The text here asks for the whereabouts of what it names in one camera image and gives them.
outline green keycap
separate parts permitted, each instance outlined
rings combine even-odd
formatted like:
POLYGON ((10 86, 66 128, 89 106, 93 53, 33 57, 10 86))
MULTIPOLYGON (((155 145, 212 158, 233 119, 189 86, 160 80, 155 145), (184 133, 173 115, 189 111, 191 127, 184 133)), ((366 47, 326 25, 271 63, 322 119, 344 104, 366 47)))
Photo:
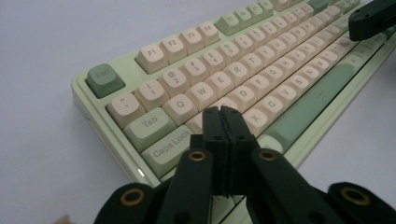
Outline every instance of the green keycap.
POLYGON ((266 19, 272 15, 274 15, 274 6, 269 0, 259 0, 259 6, 262 7, 263 10, 263 19, 266 19))
POLYGON ((156 176, 161 178, 177 165, 181 154, 190 147, 191 134, 187 126, 181 125, 142 153, 156 176))
POLYGON ((123 130, 138 152, 142 152, 176 128, 159 107, 128 124, 123 130))
POLYGON ((275 138, 283 150, 288 150, 354 75, 351 64, 337 64, 263 134, 275 138))
POLYGON ((221 16, 218 22, 216 22, 216 27, 225 35, 233 35, 241 30, 241 24, 233 13, 221 16))
POLYGON ((251 17, 250 12, 246 8, 239 8, 233 13, 236 18, 238 18, 239 22, 241 23, 241 30, 251 26, 253 19, 251 17))
POLYGON ((86 82, 97 98, 103 98, 125 86, 120 76, 107 63, 90 69, 86 82))
POLYGON ((252 16, 252 19, 253 19, 253 23, 262 21, 263 11, 262 11, 262 8, 259 6, 259 4, 252 3, 252 4, 248 5, 247 11, 250 12, 250 15, 252 16))
POLYGON ((314 9, 314 14, 326 9, 329 4, 329 0, 310 0, 308 5, 314 9))

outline cream keycap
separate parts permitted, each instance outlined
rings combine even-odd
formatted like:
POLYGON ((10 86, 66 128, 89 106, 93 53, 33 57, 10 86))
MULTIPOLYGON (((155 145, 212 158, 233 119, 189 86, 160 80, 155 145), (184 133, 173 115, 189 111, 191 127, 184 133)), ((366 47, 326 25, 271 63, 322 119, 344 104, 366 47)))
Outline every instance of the cream keycap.
POLYGON ((245 112, 257 102, 254 92, 247 86, 239 86, 227 94, 228 98, 236 103, 241 113, 245 112))
POLYGON ((180 67, 180 71, 186 76, 191 85, 204 81, 209 76, 205 64, 196 58, 186 61, 180 67))
POLYGON ((254 50, 253 41, 247 35, 238 35, 233 42, 241 51, 241 55, 246 55, 254 50))
POLYGON ((188 55, 191 55, 196 51, 203 49, 205 46, 202 36, 194 28, 189 28, 182 31, 179 35, 179 38, 183 42, 188 55))
POLYGON ((259 28, 250 29, 247 36, 253 41, 254 49, 267 43, 265 33, 259 28))
POLYGON ((262 71, 260 71, 259 75, 270 81, 271 89, 275 88, 286 79, 283 71, 274 65, 269 65, 268 67, 264 68, 262 71))
POLYGON ((184 48, 183 42, 175 35, 163 39, 160 43, 160 49, 163 50, 169 63, 175 63, 187 57, 187 51, 184 48))
POLYGON ((235 88, 230 77, 224 72, 217 72, 213 74, 205 80, 205 83, 207 83, 207 85, 212 88, 218 98, 224 96, 235 88))
POLYGON ((173 120, 176 126, 180 126, 198 114, 197 107, 185 94, 179 94, 170 99, 163 105, 163 110, 173 120))
POLYGON ((294 88, 281 84, 272 91, 272 94, 282 102, 285 108, 289 108, 300 96, 294 88))
POLYGON ((257 48, 253 53, 259 56, 264 67, 270 65, 276 60, 276 54, 274 50, 267 45, 257 48))
POLYGON ((202 112, 186 122, 186 126, 196 134, 202 134, 202 112))
POLYGON ((258 100, 271 90, 268 79, 260 75, 253 76, 248 79, 244 83, 244 86, 247 86, 249 89, 253 90, 258 100))
POLYGON ((181 94, 190 87, 186 76, 178 68, 165 72, 158 81, 166 89, 169 97, 181 94))
POLYGON ((197 30, 204 40, 205 47, 220 41, 218 28, 211 21, 202 22, 197 30))
POLYGON ((161 107, 169 100, 165 89, 155 79, 140 84, 139 88, 134 92, 134 96, 145 107, 146 111, 161 107))
POLYGON ((256 75, 264 68, 262 60, 254 53, 245 55, 239 62, 246 67, 250 77, 256 75))
POLYGON ((254 136, 259 136, 270 124, 267 116, 257 108, 250 108, 243 115, 244 120, 254 136))
POLYGON ((155 44, 143 47, 137 54, 136 61, 148 74, 153 74, 168 65, 165 54, 155 44))
POLYGON ((226 65, 238 61, 241 58, 239 48, 231 41, 220 44, 219 53, 224 57, 226 65))
POLYGON ((107 110, 121 129, 146 113, 143 106, 139 104, 130 92, 125 92, 114 97, 108 105, 107 110))
POLYGON ((250 77, 248 69, 240 62, 228 65, 223 72, 228 75, 235 86, 241 85, 250 77))
POLYGON ((223 56, 216 50, 210 49, 203 54, 201 61, 205 64, 209 74, 221 71, 225 67, 223 56))
POLYGON ((198 82, 189 88, 185 94, 197 106, 199 111, 204 110, 218 99, 212 88, 205 82, 198 82))
POLYGON ((267 95, 262 98, 262 100, 254 105, 254 108, 264 113, 270 123, 279 117, 285 109, 282 102, 272 95, 267 95))

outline function key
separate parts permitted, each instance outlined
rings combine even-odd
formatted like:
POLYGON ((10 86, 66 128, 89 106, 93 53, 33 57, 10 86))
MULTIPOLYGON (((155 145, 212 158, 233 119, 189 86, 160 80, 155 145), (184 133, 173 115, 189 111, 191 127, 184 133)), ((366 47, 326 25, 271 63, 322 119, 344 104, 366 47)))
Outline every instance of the function key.
POLYGON ((257 3, 253 3, 247 6, 247 11, 250 12, 250 15, 252 17, 253 23, 256 23, 258 21, 262 21, 264 17, 264 11, 262 8, 259 6, 257 3))
POLYGON ((160 48, 165 53, 169 63, 175 63, 187 57, 187 50, 184 48, 183 42, 175 35, 163 39, 160 43, 160 48))
POLYGON ((184 30, 183 32, 181 32, 179 38, 186 47, 188 55, 191 55, 196 51, 203 49, 205 46, 202 36, 194 28, 184 30))
POLYGON ((218 28, 210 21, 199 24, 197 30, 204 39, 205 47, 220 41, 218 28))
POLYGON ((251 26, 252 17, 250 12, 245 8, 239 8, 233 13, 236 18, 241 22, 241 30, 251 26))
POLYGON ((274 6, 268 0, 259 0, 259 6, 263 9, 263 18, 274 15, 274 6))
POLYGON ((86 83, 99 99, 125 86, 120 76, 107 63, 102 63, 90 69, 86 83))
POLYGON ((139 51, 136 61, 148 74, 153 74, 168 65, 165 54, 160 47, 155 44, 143 47, 139 51))
POLYGON ((241 24, 233 13, 227 13, 221 16, 218 22, 216 22, 216 27, 225 35, 233 35, 241 30, 241 24))

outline a key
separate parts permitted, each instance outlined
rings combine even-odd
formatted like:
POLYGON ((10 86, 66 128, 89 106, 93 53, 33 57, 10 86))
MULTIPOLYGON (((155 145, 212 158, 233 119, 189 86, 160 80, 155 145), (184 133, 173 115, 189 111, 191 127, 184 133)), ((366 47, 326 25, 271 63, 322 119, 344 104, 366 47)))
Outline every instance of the a key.
POLYGON ((159 107, 132 121, 123 130, 138 152, 166 136, 176 124, 159 107))
POLYGON ((155 79, 150 79, 140 84, 139 88, 134 92, 134 96, 145 107, 146 111, 162 106, 169 100, 165 89, 155 79))
POLYGON ((107 110, 121 129, 146 113, 143 106, 130 92, 114 97, 107 110))

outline keycap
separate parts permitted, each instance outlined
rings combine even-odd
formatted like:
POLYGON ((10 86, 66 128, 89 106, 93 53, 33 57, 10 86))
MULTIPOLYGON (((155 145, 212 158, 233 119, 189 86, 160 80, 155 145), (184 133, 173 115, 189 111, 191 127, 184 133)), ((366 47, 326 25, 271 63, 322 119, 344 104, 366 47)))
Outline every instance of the keycap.
POLYGON ((120 76, 107 63, 88 71, 87 84, 97 98, 103 98, 125 86, 120 76))
POLYGON ((169 115, 176 126, 180 126, 198 114, 197 107, 185 94, 179 94, 170 99, 163 105, 163 110, 169 115))
POLYGON ((197 28, 204 40, 205 47, 210 46, 220 40, 218 28, 211 22, 205 21, 198 25, 197 28))
MULTIPOLYGON (((204 21, 161 37, 155 44, 111 61, 123 86, 102 98, 92 90, 88 72, 76 79, 78 105, 90 114, 99 132, 111 134, 105 140, 132 179, 155 186, 170 178, 177 166, 174 159, 187 149, 178 147, 181 145, 169 147, 170 140, 182 138, 182 134, 202 133, 202 111, 210 106, 227 105, 242 111, 262 147, 287 151, 281 137, 262 132, 272 122, 282 120, 299 104, 301 96, 309 95, 310 88, 324 80, 329 69, 348 64, 353 72, 358 71, 387 38, 378 36, 354 48, 357 43, 343 35, 348 30, 349 10, 359 1, 329 1, 327 8, 320 0, 313 7, 309 0, 298 6, 295 4, 300 0, 273 2, 285 2, 285 9, 273 16, 273 4, 259 0, 217 21, 204 21), (162 113, 165 119, 159 127, 155 127, 159 124, 152 116, 155 113, 162 113), (147 132, 154 135, 143 136, 147 132)), ((307 150, 300 153, 293 148, 286 156, 298 154, 293 159, 299 160, 307 150)), ((220 209, 214 220, 221 220, 233 208, 232 199, 224 202, 227 208, 220 209)), ((226 217, 226 222, 244 218, 233 214, 226 217)))
POLYGON ((143 106, 130 92, 114 97, 107 110, 121 129, 146 113, 143 106))
POLYGON ((205 82, 198 82, 189 88, 185 94, 194 102, 199 111, 204 110, 218 99, 212 88, 205 82))
POLYGON ((190 147, 192 131, 182 125, 142 152, 154 174, 162 177, 177 165, 181 154, 190 147))
MULTIPOLYGON (((356 60, 356 53, 359 54, 360 46, 364 46, 364 43, 360 43, 355 51, 350 51, 339 64, 332 68, 325 77, 298 100, 298 104, 288 109, 262 135, 276 139, 281 145, 283 152, 289 149, 304 129, 309 126, 344 85, 353 78, 361 65, 368 60, 363 60, 362 58, 356 60)), ((377 48, 379 46, 367 53, 372 55, 377 48)))
POLYGON ((186 61, 180 67, 180 71, 186 76, 192 86, 200 81, 204 81, 209 76, 209 71, 200 59, 186 61))
POLYGON ((224 72, 217 72, 205 80, 205 83, 215 92, 218 98, 235 88, 230 77, 224 72))
POLYGON ((221 16, 215 25, 225 35, 233 35, 241 29, 241 24, 233 13, 221 16))
POLYGON ((128 124, 123 130, 137 151, 141 152, 176 128, 159 107, 128 124))
POLYGON ((175 35, 163 39, 160 44, 160 49, 166 55, 169 63, 175 63, 187 56, 187 50, 183 42, 175 35))
POLYGON ((258 100, 254 92, 244 85, 235 88, 227 94, 227 97, 237 104, 241 113, 253 106, 258 100))
POLYGON ((169 97, 181 94, 190 87, 190 82, 178 68, 173 68, 163 73, 158 81, 166 90, 169 97))
POLYGON ((203 49, 205 46, 204 39, 202 38, 200 33, 194 28, 184 30, 179 35, 179 38, 183 42, 188 55, 191 55, 196 51, 203 49))
POLYGON ((250 12, 244 7, 237 9, 233 14, 239 20, 241 30, 249 27, 253 23, 250 12))
POLYGON ((140 84, 139 88, 134 92, 134 96, 145 107, 146 111, 162 106, 169 100, 165 89, 155 79, 140 84))
POLYGON ((136 57, 136 62, 146 71, 147 74, 165 68, 168 60, 158 45, 150 44, 143 47, 136 57))
POLYGON ((250 15, 252 17, 253 23, 256 23, 258 21, 262 21, 263 19, 263 10, 257 3, 252 3, 247 6, 247 11, 250 12, 250 15))

